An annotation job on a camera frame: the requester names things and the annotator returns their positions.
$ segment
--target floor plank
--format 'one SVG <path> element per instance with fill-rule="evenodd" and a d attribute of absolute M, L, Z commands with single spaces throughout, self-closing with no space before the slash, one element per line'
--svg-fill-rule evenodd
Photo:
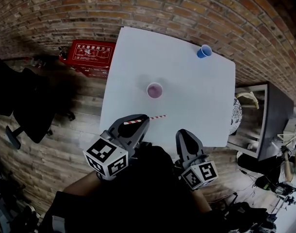
<path fill-rule="evenodd" d="M 24 61 L 7 62 L 13 69 L 22 71 L 30 67 Z M 13 177 L 25 184 L 25 196 L 32 201 L 37 212 L 43 214 L 52 203 L 55 193 L 82 178 L 91 171 L 83 156 L 83 149 L 91 139 L 101 132 L 99 122 L 106 81 L 86 78 L 65 66 L 54 62 L 49 69 L 32 69 L 39 75 L 49 76 L 53 82 L 70 81 L 76 90 L 71 110 L 76 120 L 57 115 L 52 123 L 52 136 L 45 136 L 40 144 L 35 144 L 25 133 L 18 138 L 20 150 L 13 149 L 5 134 L 8 125 L 12 130 L 18 127 L 13 116 L 0 116 L 0 162 L 3 172 L 13 172 Z M 172 158 L 177 158 L 173 147 L 163 146 Z M 237 201 L 247 201 L 254 207 L 264 207 L 270 211 L 277 203 L 271 192 L 253 187 L 254 181 L 244 175 L 236 164 L 236 151 L 228 148 L 207 149 L 215 161 L 219 179 L 202 188 L 208 201 L 216 201 L 234 191 L 239 194 Z"/>

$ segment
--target fire extinguisher box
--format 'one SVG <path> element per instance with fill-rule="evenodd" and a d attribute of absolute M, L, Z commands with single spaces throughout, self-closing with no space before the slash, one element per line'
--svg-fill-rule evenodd
<path fill-rule="evenodd" d="M 91 78 L 106 79 L 115 51 L 115 43 L 74 40 L 67 58 L 60 61 Z"/>

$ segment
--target cube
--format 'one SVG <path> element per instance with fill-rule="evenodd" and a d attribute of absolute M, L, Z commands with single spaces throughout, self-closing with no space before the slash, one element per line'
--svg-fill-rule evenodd
<path fill-rule="evenodd" d="M 129 153 L 101 136 L 83 153 L 88 164 L 106 180 L 113 179 L 129 164 Z"/>
<path fill-rule="evenodd" d="M 181 176 L 193 190 L 201 186 L 206 186 L 210 182 L 218 179 L 218 173 L 214 161 L 190 166 Z"/>

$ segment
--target striped straw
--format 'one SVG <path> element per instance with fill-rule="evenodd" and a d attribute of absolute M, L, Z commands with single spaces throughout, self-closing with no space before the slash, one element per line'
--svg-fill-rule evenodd
<path fill-rule="evenodd" d="M 158 118 L 163 118 L 166 117 L 167 115 L 163 115 L 163 116 L 155 116 L 155 117 L 149 117 L 149 119 L 154 120 L 154 119 L 158 119 Z M 124 125 L 128 125 L 128 124 L 132 124 L 132 123 L 137 123 L 137 122 L 141 122 L 142 120 L 134 120 L 134 121 L 128 121 L 128 122 L 124 122 Z"/>

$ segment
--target speckled round object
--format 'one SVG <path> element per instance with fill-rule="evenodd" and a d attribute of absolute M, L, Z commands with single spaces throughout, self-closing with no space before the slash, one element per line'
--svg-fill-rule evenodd
<path fill-rule="evenodd" d="M 234 98 L 229 134 L 232 134 L 237 130 L 237 128 L 240 126 L 241 121 L 242 121 L 242 107 L 239 100 L 237 98 Z"/>

